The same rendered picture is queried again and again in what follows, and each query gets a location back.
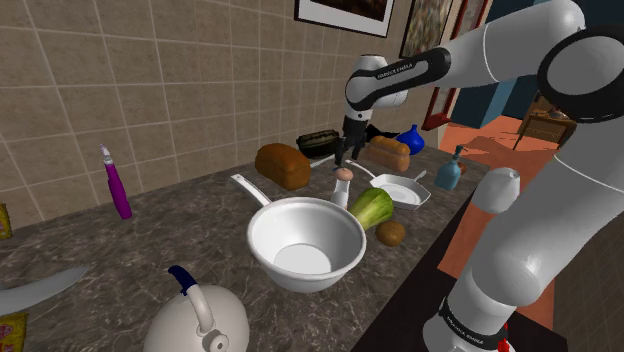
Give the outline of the brown potato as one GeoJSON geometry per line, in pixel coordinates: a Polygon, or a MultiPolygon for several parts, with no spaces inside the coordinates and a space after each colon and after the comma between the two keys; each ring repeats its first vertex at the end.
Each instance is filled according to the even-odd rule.
{"type": "Polygon", "coordinates": [[[395,220],[388,220],[376,227],[375,235],[382,244],[388,247],[396,247],[404,239],[406,230],[401,223],[395,220]]]}

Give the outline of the blue vase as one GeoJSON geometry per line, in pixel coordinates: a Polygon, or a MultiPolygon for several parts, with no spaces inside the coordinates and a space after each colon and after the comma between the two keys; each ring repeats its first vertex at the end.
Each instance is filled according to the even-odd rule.
{"type": "Polygon", "coordinates": [[[410,149],[410,154],[418,154],[425,146],[425,141],[418,133],[418,125],[413,124],[412,127],[396,137],[396,140],[406,144],[410,149]]]}

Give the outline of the yellow box with red print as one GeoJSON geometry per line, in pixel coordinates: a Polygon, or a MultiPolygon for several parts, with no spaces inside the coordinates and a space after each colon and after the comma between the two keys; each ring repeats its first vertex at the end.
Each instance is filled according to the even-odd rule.
{"type": "Polygon", "coordinates": [[[0,316],[0,352],[23,352],[27,312],[0,316]]]}

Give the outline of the purple peeler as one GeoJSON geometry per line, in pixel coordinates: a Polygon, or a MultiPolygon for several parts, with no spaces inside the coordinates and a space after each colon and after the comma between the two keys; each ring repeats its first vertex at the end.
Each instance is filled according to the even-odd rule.
{"type": "Polygon", "coordinates": [[[112,160],[111,154],[105,145],[100,144],[99,149],[104,157],[104,165],[108,177],[108,186],[114,206],[122,219],[130,219],[132,211],[127,199],[127,195],[120,179],[118,171],[112,160]]]}

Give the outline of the white square pan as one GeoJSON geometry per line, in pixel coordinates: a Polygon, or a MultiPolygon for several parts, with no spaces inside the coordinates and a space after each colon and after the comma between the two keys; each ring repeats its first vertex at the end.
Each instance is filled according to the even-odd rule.
{"type": "Polygon", "coordinates": [[[419,183],[419,180],[426,175],[426,170],[414,178],[407,178],[393,174],[375,175],[352,160],[346,160],[346,163],[367,173],[371,177],[370,185],[388,193],[395,208],[416,210],[431,196],[431,193],[419,183]]]}

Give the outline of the wooden side table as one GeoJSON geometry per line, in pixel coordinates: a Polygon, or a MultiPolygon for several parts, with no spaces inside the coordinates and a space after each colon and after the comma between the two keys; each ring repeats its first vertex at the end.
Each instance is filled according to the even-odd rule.
{"type": "Polygon", "coordinates": [[[538,92],[517,131],[518,138],[513,149],[516,149],[523,137],[553,142],[560,149],[574,133],[576,127],[575,121],[550,104],[538,92]]]}

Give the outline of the dark robot stand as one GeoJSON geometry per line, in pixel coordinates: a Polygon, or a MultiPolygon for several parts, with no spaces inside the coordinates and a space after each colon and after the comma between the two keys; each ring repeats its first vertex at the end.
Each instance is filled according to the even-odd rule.
{"type": "MultiPolygon", "coordinates": [[[[427,352],[422,328],[455,283],[438,270],[414,269],[351,352],[427,352]]],[[[568,352],[567,340],[515,312],[508,320],[516,352],[568,352]]]]}

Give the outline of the dark brown bread loaf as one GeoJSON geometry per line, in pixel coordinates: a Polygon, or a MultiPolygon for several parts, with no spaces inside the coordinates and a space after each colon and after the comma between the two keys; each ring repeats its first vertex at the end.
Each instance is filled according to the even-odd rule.
{"type": "Polygon", "coordinates": [[[281,188],[294,191],[309,183],[309,160],[297,149],[282,143],[262,146],[255,157],[255,169],[281,188]]]}

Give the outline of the light blue bottle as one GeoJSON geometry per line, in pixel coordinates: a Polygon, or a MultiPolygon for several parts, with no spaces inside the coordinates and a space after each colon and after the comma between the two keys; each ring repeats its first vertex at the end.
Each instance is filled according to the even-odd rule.
{"type": "Polygon", "coordinates": [[[464,147],[462,145],[457,145],[450,161],[439,168],[434,181],[437,187],[448,191],[456,187],[461,176],[461,168],[458,166],[458,160],[463,149],[464,147]]]}

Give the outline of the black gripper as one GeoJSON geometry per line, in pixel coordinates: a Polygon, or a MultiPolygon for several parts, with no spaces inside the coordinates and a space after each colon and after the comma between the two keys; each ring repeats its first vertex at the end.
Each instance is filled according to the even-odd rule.
{"type": "Polygon", "coordinates": [[[361,139],[366,139],[366,121],[356,120],[345,115],[342,130],[343,137],[341,137],[340,141],[337,143],[337,148],[335,151],[335,165],[337,167],[342,166],[343,156],[348,150],[347,140],[351,141],[351,159],[358,159],[360,151],[364,148],[364,141],[361,139]]]}

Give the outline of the green lettuce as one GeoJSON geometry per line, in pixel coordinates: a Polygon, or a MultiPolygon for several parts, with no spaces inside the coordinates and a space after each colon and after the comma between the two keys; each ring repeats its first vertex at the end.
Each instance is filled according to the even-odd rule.
{"type": "Polygon", "coordinates": [[[381,188],[363,191],[348,212],[353,215],[364,230],[368,230],[392,217],[394,210],[391,196],[381,188]]]}

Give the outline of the white framed wall picture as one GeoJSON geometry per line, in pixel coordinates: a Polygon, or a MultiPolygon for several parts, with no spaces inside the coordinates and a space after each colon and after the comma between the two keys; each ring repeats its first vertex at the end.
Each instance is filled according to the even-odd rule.
{"type": "Polygon", "coordinates": [[[294,0],[294,19],[386,38],[395,0],[294,0]]]}

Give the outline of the large white saucepan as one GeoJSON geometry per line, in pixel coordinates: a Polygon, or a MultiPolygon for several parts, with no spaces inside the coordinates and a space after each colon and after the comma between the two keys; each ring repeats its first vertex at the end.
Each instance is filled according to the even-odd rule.
{"type": "Polygon", "coordinates": [[[247,243],[279,286],[299,293],[324,290],[362,259],[366,235],[338,205],[311,197],[270,200],[240,174],[231,180],[260,205],[247,227],[247,243]]]}

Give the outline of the red door frame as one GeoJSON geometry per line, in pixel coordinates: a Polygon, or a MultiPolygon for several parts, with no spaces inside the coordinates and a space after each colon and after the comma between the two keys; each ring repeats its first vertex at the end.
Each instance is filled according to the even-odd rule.
{"type": "MultiPolygon", "coordinates": [[[[453,6],[449,13],[449,18],[453,19],[453,26],[445,30],[442,43],[481,26],[487,17],[492,1],[460,0],[460,3],[453,6]]],[[[430,131],[449,123],[458,94],[457,88],[435,87],[421,129],[430,131]]]]}

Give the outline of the light brown bread loaf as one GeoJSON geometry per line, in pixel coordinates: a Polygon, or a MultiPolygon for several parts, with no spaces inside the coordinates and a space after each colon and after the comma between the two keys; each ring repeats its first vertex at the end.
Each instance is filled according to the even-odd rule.
{"type": "Polygon", "coordinates": [[[362,157],[395,172],[405,172],[410,165],[410,148],[395,139],[375,136],[364,148],[362,157]]]}

